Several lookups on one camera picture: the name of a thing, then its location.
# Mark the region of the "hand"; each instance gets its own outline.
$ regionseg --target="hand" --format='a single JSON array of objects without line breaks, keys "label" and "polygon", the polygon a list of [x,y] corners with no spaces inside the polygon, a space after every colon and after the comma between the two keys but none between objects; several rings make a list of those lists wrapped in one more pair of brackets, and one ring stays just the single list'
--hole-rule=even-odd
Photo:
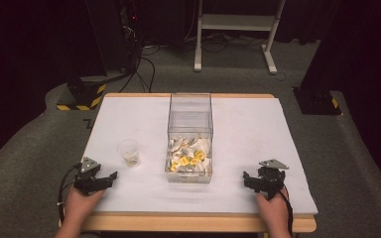
[{"label": "hand", "polygon": [[100,190],[93,195],[86,196],[72,187],[64,206],[63,225],[56,237],[78,237],[82,223],[91,214],[104,192],[105,190]]},{"label": "hand", "polygon": [[[281,192],[286,199],[289,198],[285,188],[281,189]],[[267,200],[263,194],[257,193],[256,200],[258,202],[259,214],[267,223],[271,237],[291,237],[288,229],[289,212],[283,196],[277,192],[273,198]]]}]

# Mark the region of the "transparent container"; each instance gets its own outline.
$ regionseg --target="transparent container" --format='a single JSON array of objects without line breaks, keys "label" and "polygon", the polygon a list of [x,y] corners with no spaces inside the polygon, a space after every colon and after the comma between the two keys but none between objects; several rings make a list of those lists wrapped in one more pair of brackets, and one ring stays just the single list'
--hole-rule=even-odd
[{"label": "transparent container", "polygon": [[169,182],[210,182],[212,136],[211,95],[172,93],[165,167]]}]

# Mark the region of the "clear cup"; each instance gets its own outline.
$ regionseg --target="clear cup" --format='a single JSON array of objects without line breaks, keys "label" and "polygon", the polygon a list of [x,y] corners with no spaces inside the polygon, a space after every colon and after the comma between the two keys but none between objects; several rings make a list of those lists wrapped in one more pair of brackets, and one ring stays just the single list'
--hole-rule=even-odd
[{"label": "clear cup", "polygon": [[126,162],[128,167],[137,167],[139,165],[139,146],[133,139],[122,141],[117,147],[117,153]]}]

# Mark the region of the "white metal frame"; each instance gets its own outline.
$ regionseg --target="white metal frame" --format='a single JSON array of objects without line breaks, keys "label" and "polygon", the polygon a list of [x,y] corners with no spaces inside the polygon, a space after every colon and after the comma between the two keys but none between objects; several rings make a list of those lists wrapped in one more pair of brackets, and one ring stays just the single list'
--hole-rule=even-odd
[{"label": "white metal frame", "polygon": [[270,73],[276,74],[277,68],[275,67],[271,56],[271,47],[274,42],[274,37],[277,32],[278,24],[280,23],[281,13],[283,12],[285,3],[286,0],[280,0],[277,12],[274,16],[243,16],[202,14],[202,0],[199,0],[194,70],[202,70],[202,51],[200,45],[202,29],[260,31],[270,32],[267,44],[262,45],[262,53],[265,56]]}]

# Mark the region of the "yellow object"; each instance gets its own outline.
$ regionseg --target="yellow object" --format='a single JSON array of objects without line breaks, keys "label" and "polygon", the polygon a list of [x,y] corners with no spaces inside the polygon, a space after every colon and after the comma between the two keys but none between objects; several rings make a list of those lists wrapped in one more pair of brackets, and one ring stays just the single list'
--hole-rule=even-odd
[{"label": "yellow object", "polygon": [[181,166],[187,166],[190,163],[190,159],[188,157],[181,157],[179,161],[181,162]]},{"label": "yellow object", "polygon": [[175,172],[178,170],[178,165],[179,163],[178,162],[172,162],[172,166],[170,167],[170,170]]},{"label": "yellow object", "polygon": [[193,158],[190,161],[190,164],[193,165],[193,166],[196,165],[197,163],[199,163],[199,159],[198,158]]},{"label": "yellow object", "polygon": [[205,154],[203,153],[203,151],[197,151],[194,153],[194,157],[200,161],[203,161],[205,160]]}]

